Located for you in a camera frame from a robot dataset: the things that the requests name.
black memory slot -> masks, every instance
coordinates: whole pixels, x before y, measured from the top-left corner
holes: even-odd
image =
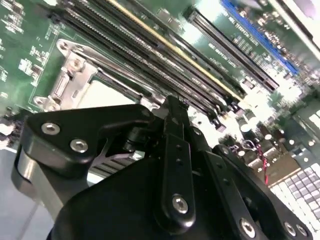
[[[267,75],[240,48],[234,45],[221,31],[212,25],[197,9],[191,7],[185,13],[186,19],[205,35],[228,59],[244,69],[251,78],[262,84],[269,92],[276,90],[279,85]]]
[[[144,42],[151,43],[153,46],[158,45],[158,48],[156,50],[159,53],[164,55],[169,60],[176,62],[184,72],[189,73],[192,78],[197,79],[203,86],[206,86],[211,92],[215,93],[220,98],[224,99],[224,96],[230,95],[185,59],[177,56],[177,54],[175,52],[172,52],[172,50],[170,50],[169,48],[162,47],[163,44],[160,43],[159,40],[156,39],[151,33],[148,33],[147,31],[142,29],[138,24],[126,17],[122,12],[120,12],[117,8],[115,8],[107,1],[91,0],[90,2],[100,10],[103,10],[105,14],[115,18],[119,23],[125,26],[132,33],[138,33],[139,38]]]
[[[194,83],[190,78],[188,78],[184,74],[184,71],[188,71],[186,68],[184,68],[183,66],[178,66],[178,68],[182,69],[182,71],[178,72],[178,69],[170,66],[169,64],[167,64],[167,62],[164,62],[167,66],[161,64],[162,59],[159,58],[157,54],[154,54],[154,52],[152,51],[152,47],[148,46],[146,43],[144,47],[139,46],[140,41],[136,40],[137,37],[133,33],[129,32],[128,36],[128,32],[125,32],[128,30],[126,30],[125,28],[119,28],[114,23],[110,22],[106,17],[100,15],[90,6],[83,4],[81,1],[79,1],[78,4],[75,4],[72,10],[89,21],[91,25],[94,26],[99,32],[110,34],[118,44],[126,46],[131,50],[134,49],[136,54],[140,55],[144,59],[147,59],[149,63],[156,66],[162,72],[167,73],[172,79],[175,79],[176,81],[179,81],[180,83],[188,86],[195,93],[197,93],[197,95],[204,98],[204,103],[213,106],[219,105],[221,108],[226,108],[226,106],[223,105],[220,101],[216,100],[213,95],[209,94],[206,90],[204,90],[198,84]]]
[[[152,76],[152,79],[156,80],[158,83],[166,85],[166,89],[169,87],[169,91],[177,93],[179,96],[182,96],[190,105],[194,106],[204,114],[209,114],[215,109],[205,104],[205,101],[201,97],[196,97],[190,93],[193,91],[186,86],[180,87],[174,82],[168,81],[163,74],[160,74],[156,69],[151,69],[148,65],[145,65],[143,60],[138,56],[133,56],[133,53],[126,52],[121,46],[119,46],[115,41],[110,41],[105,38],[103,34],[100,34],[93,26],[89,25],[84,19],[81,19],[77,14],[71,14],[70,12],[64,12],[61,19],[67,26],[73,28],[77,32],[83,34],[84,36],[91,39],[94,43],[104,46],[109,51],[120,55],[124,58],[125,62],[131,67],[142,69],[145,73],[148,73]]]
[[[242,97],[244,97],[247,93],[242,89],[242,87],[233,80],[229,75],[219,69],[211,60],[195,49],[191,44],[185,41],[182,37],[180,37],[177,33],[175,33],[172,29],[170,29],[165,23],[163,23],[157,16],[155,16],[151,11],[149,11],[146,7],[144,7],[138,0],[127,0],[135,9],[143,13],[148,17],[148,19],[152,20],[155,24],[157,24],[166,34],[167,38],[170,39],[170,42],[173,42],[175,45],[183,45],[181,46],[181,50],[183,50],[190,58],[192,58],[195,62],[203,66],[209,73],[213,76],[217,77],[220,81],[222,81],[227,87],[234,88],[234,90]]]

silver screw head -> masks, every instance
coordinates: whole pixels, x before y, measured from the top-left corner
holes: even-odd
[[[249,238],[251,239],[255,238],[256,236],[255,228],[251,225],[251,223],[247,219],[241,218],[240,225],[243,231],[245,232],[245,234],[247,234]]]
[[[286,231],[293,237],[297,235],[296,230],[288,223],[287,221],[284,222],[284,226]]]
[[[74,139],[70,142],[70,147],[77,153],[85,153],[88,150],[88,144],[82,139]]]
[[[60,133],[60,127],[52,122],[46,122],[42,124],[41,130],[44,134],[48,135],[57,135],[58,133]]]
[[[229,154],[229,151],[228,151],[228,149],[225,147],[225,146],[223,146],[222,148],[222,152],[224,153],[224,154]]]
[[[297,225],[296,225],[296,228],[299,230],[299,232],[300,232],[303,236],[305,236],[305,237],[308,236],[307,231],[306,231],[302,226],[300,226],[299,224],[297,224]]]
[[[172,205],[175,210],[181,214],[186,214],[188,212],[188,204],[181,196],[176,195],[172,198]]]

green circuit board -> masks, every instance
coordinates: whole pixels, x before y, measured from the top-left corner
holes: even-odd
[[[143,20],[153,29],[162,33],[152,20],[138,11],[127,0],[119,1],[129,11]],[[268,51],[247,31],[234,21],[234,18],[224,9],[219,1],[212,3],[207,0],[184,0],[184,1],[139,1],[157,18],[159,18],[169,28],[174,30],[195,49],[209,58],[222,72],[230,76],[234,81],[243,83],[247,73],[239,66],[235,65],[219,49],[210,43],[208,38],[201,34],[184,17],[186,9],[195,6],[214,26],[224,33],[235,45],[244,53],[250,54],[251,59],[259,65],[266,73],[272,76],[284,86],[296,85],[301,89],[302,96],[309,91],[305,84],[305,78],[310,71],[320,67],[319,62],[306,49],[300,39],[291,29],[280,27],[274,21],[267,24],[267,29],[273,29],[283,38],[287,49],[302,49],[304,54],[295,51],[295,62],[299,69],[299,74],[289,80],[284,79],[288,75],[288,70],[280,64]],[[35,12],[35,4],[43,3],[42,0],[0,0],[0,105],[1,109],[6,106],[17,106],[30,111],[41,111],[34,103],[34,96],[47,96],[59,74],[64,62],[64,57],[56,48],[58,39],[66,39],[74,42],[92,45],[85,37],[76,33],[64,25],[54,25],[42,15]],[[263,13],[271,12],[270,6],[263,10],[251,10],[248,16],[257,19]],[[313,69],[306,69],[305,65],[313,64]],[[254,80],[249,79],[253,85],[260,88],[263,94],[267,92]],[[221,80],[230,89],[232,87]],[[294,104],[292,101],[283,101],[281,93],[275,91],[268,95],[269,104],[272,107]]]

screw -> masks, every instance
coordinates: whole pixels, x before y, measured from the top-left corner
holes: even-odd
[[[74,139],[70,142],[70,147],[77,153],[85,153],[88,150],[88,144],[82,139]]]
[[[307,231],[306,231],[302,226],[300,226],[299,224],[297,224],[297,225],[296,225],[296,228],[299,230],[299,232],[300,232],[303,236],[305,236],[305,237],[308,236]]]
[[[78,58],[73,59],[69,64],[70,64],[70,67],[72,68],[72,70],[74,70],[75,72],[80,71],[81,68],[83,67],[83,63]]]
[[[293,237],[297,235],[296,230],[287,221],[284,222],[284,226],[287,232],[291,234]]]
[[[194,130],[195,134],[197,134],[199,136],[201,135],[201,131],[198,128],[194,128],[193,130]]]
[[[184,200],[181,196],[176,195],[172,199],[172,205],[175,210],[177,210],[181,214],[186,214],[188,212],[188,204],[186,200]]]
[[[60,48],[61,48],[62,50],[68,50],[68,44],[67,44],[66,42],[62,42],[62,43],[60,44]]]
[[[44,134],[48,135],[57,135],[58,133],[60,133],[60,127],[52,122],[46,122],[42,124],[41,130]]]
[[[249,236],[249,238],[253,239],[256,236],[255,228],[251,225],[250,222],[248,222],[247,219],[241,218],[240,225],[244,230],[245,234]]]
[[[222,152],[225,154],[225,155],[227,155],[227,154],[229,154],[229,151],[228,151],[228,149],[226,148],[226,147],[222,147],[221,148],[221,150],[222,150]]]

motherboard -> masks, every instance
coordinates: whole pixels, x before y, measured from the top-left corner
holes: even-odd
[[[279,129],[320,77],[271,2],[0,0],[0,114],[152,110],[174,95],[212,147],[244,139],[251,118],[260,138],[257,123]]]

